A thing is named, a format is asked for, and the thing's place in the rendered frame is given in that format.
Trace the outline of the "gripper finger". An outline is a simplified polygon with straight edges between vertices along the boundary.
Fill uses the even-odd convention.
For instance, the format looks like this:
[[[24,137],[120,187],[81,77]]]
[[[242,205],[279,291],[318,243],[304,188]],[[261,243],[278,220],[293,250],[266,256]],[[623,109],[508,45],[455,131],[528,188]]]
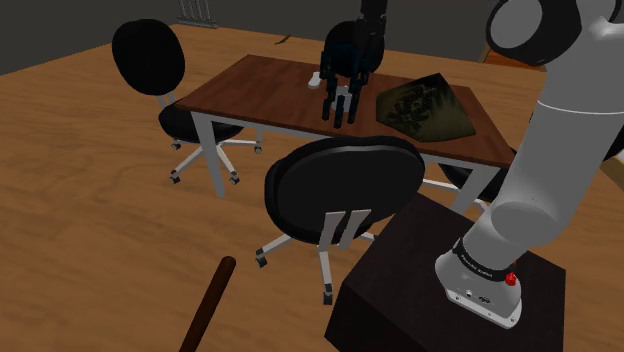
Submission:
[[[353,124],[355,122],[361,91],[363,87],[368,83],[369,76],[370,73],[364,71],[360,73],[355,73],[350,78],[349,93],[351,95],[351,100],[347,117],[348,124]]]
[[[326,80],[327,92],[327,97],[323,101],[322,119],[325,121],[329,120],[332,104],[336,103],[333,127],[339,129],[342,126],[345,97],[338,94],[338,79],[333,71],[322,68],[320,70],[320,79]]]

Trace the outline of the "brown table with white legs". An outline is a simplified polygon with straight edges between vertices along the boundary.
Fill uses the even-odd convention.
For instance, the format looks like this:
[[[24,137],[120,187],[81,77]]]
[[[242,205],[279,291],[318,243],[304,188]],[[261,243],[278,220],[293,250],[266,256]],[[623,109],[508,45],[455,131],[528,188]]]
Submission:
[[[312,140],[395,135],[395,130],[377,122],[376,97],[404,84],[404,78],[372,75],[363,89],[355,123],[336,129],[321,118],[324,89],[308,86],[317,69],[315,64],[247,55],[177,102],[178,108],[192,114],[217,197],[224,197],[225,188],[213,133],[216,122],[253,128],[258,134],[274,132]],[[514,155],[473,92],[463,86],[452,90],[475,135],[416,147],[426,163],[471,169],[450,207],[464,214],[496,173],[510,166]]]

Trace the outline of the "dark patterned book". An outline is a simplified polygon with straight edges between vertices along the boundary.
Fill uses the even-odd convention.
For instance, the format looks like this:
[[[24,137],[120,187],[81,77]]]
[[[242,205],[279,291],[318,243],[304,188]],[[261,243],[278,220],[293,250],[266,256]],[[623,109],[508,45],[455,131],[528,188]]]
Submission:
[[[465,109],[440,73],[380,93],[376,119],[421,143],[476,134]]]

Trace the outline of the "orange wooden furniture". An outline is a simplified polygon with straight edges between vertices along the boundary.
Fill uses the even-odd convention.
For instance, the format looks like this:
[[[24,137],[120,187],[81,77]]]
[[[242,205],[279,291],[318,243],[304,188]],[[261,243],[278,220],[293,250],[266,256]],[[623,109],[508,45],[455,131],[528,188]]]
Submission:
[[[486,46],[484,48],[484,51],[482,52],[482,54],[479,57],[479,62],[480,63],[485,63],[485,64],[492,64],[492,65],[499,65],[499,66],[506,66],[506,67],[515,67],[515,68],[523,68],[523,69],[529,69],[529,70],[537,70],[540,72],[545,72],[546,68],[544,66],[530,66],[527,64],[524,64],[522,62],[519,62],[517,60],[513,60],[507,57],[504,57],[498,53],[496,53],[495,51],[493,51],[489,46]]]

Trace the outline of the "grey radiator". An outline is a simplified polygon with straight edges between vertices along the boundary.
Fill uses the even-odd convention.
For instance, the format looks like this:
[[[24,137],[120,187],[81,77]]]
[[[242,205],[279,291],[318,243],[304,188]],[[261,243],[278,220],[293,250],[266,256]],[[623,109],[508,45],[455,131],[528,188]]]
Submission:
[[[216,29],[218,21],[211,17],[207,0],[178,0],[178,21],[185,25]]]

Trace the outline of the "dark robot stand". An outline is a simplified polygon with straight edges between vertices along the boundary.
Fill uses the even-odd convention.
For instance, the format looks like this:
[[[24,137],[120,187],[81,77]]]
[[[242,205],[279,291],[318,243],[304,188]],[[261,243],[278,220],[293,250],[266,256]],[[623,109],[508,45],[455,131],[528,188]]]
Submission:
[[[338,352],[564,352],[566,272],[532,252],[517,261],[523,306],[514,327],[447,298],[434,263],[471,225],[416,195],[344,279],[326,339]]]

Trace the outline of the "brown wooden stick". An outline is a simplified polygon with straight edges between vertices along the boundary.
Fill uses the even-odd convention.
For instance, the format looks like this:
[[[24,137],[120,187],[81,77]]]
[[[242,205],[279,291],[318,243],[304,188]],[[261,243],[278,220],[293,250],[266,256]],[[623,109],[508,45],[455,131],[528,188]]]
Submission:
[[[197,308],[179,352],[196,352],[207,327],[218,307],[229,280],[236,267],[236,259],[225,256],[221,259],[213,278]]]

